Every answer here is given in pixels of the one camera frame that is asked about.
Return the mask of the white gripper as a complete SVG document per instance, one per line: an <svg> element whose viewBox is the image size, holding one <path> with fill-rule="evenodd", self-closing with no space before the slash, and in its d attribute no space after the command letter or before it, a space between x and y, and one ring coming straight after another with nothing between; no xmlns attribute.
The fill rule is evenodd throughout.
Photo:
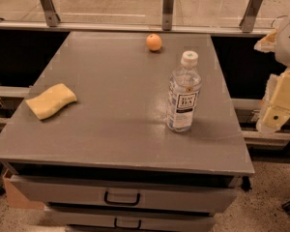
<svg viewBox="0 0 290 232"><path fill-rule="evenodd" d="M254 49L264 53L275 51L275 59L289 67L280 75L270 75L256 124L260 132L276 132L290 119L290 13L278 30L259 40Z"/></svg>

